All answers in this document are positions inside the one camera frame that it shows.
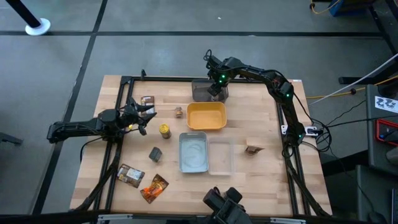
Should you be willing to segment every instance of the white cable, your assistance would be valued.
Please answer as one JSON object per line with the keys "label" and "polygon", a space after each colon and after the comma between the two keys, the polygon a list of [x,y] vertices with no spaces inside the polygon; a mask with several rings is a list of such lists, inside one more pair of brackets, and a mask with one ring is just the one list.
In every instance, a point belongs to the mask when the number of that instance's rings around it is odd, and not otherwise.
{"label": "white cable", "polygon": [[315,101],[315,102],[313,102],[313,103],[310,103],[309,106],[311,106],[311,105],[313,105],[313,104],[315,104],[315,103],[318,103],[319,101],[324,100],[324,99],[328,98],[329,96],[334,95],[334,94],[340,92],[341,90],[345,90],[345,89],[347,89],[347,88],[349,88],[349,87],[351,87],[351,86],[357,84],[358,82],[364,80],[365,78],[367,78],[367,77],[369,77],[369,76],[375,74],[375,73],[378,72],[382,67],[384,67],[384,66],[387,65],[389,62],[391,62],[392,60],[394,60],[397,56],[398,56],[398,54],[392,56],[392,58],[390,58],[388,61],[384,62],[384,64],[380,65],[377,69],[373,70],[371,73],[369,73],[369,74],[365,75],[364,77],[360,78],[358,81],[356,81],[356,82],[354,82],[354,83],[352,83],[352,84],[349,84],[348,86],[343,87],[343,88],[341,88],[341,89],[335,91],[334,93],[330,93],[329,95],[327,95],[327,96],[325,96],[325,97],[323,97],[323,98],[320,98],[319,100],[317,100],[317,101]]}

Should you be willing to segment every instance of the small can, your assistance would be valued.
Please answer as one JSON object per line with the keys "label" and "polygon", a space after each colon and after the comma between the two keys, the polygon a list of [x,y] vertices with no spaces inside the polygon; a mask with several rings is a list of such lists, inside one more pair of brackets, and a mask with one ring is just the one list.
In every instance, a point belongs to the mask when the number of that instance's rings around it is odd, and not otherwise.
{"label": "small can", "polygon": [[159,132],[161,133],[161,135],[164,139],[168,139],[172,136],[172,133],[170,132],[170,128],[167,124],[161,124],[159,127]]}
{"label": "small can", "polygon": [[176,118],[182,118],[182,108],[181,106],[178,106],[174,109],[175,111],[175,117]]}

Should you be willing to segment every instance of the sticker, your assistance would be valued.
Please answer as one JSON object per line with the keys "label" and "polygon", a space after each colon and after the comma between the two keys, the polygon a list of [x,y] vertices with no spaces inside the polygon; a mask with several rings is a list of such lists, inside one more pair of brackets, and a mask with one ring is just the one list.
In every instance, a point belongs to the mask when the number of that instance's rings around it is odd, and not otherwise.
{"label": "sticker", "polygon": [[377,109],[398,113],[398,101],[380,96],[374,97],[374,107]]}
{"label": "sticker", "polygon": [[130,168],[126,176],[131,177],[134,180],[138,180],[139,177],[141,176],[141,171]]}
{"label": "sticker", "polygon": [[120,176],[120,174],[123,172],[123,167],[121,167],[120,169],[119,169],[119,172],[118,172],[118,177]]}

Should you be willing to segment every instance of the white stand base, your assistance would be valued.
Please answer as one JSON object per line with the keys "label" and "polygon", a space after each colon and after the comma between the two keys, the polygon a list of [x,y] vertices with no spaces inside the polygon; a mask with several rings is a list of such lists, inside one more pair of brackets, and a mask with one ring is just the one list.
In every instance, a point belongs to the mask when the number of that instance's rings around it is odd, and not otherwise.
{"label": "white stand base", "polygon": [[51,23],[48,19],[40,18],[41,25],[36,28],[31,28],[30,26],[26,25],[25,31],[29,35],[43,35],[47,31],[49,31]]}

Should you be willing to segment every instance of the yellow can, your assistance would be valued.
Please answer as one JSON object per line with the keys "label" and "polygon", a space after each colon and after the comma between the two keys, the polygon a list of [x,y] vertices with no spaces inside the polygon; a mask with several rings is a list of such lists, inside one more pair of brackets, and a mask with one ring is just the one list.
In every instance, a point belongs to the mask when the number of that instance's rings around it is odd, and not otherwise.
{"label": "yellow can", "polygon": [[170,132],[170,128],[167,124],[161,124],[159,127],[159,132],[161,133],[161,135],[164,139],[168,139],[172,136],[172,133]]}

